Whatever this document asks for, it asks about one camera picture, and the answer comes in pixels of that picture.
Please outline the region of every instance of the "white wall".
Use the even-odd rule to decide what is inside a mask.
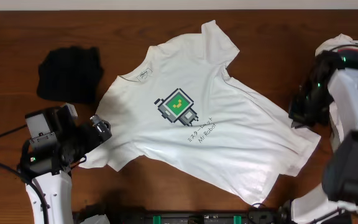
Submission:
[[[0,10],[358,9],[358,0],[0,0]]]

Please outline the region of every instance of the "green screen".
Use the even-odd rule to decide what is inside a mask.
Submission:
[[[180,93],[177,93],[172,100],[166,104],[176,115],[179,115],[188,105],[189,102]]]

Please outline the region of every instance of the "clothing tag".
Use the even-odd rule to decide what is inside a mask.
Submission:
[[[143,72],[141,72],[138,76],[136,76],[136,78],[142,82],[144,80],[146,80],[149,75],[151,75],[153,73],[153,71],[149,68],[147,68],[146,70],[144,70]]]

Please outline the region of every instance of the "brown wooden surface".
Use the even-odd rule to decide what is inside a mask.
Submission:
[[[100,99],[117,75],[132,71],[147,47],[180,34],[200,32],[216,19],[241,50],[229,73],[287,110],[308,73],[314,50],[323,41],[347,34],[358,40],[358,11],[80,11],[0,12],[0,133],[25,123],[24,115],[61,105],[35,94],[38,65],[50,50],[71,45],[97,46],[105,70]],[[80,120],[94,105],[75,105]],[[327,128],[323,140],[298,177],[281,176],[266,200],[278,207],[304,195],[321,179],[331,156]],[[0,139],[0,162],[15,168],[29,132]],[[147,210],[243,210],[240,198],[163,162],[140,157],[120,172],[109,167],[73,171],[74,211],[100,201],[114,208]],[[24,184],[0,169],[0,223],[32,223]]]

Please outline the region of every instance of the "green tape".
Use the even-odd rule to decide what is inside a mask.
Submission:
[[[241,224],[241,216],[239,215],[234,216],[234,224]]]
[[[153,224],[161,224],[161,216],[154,215],[153,216]]]

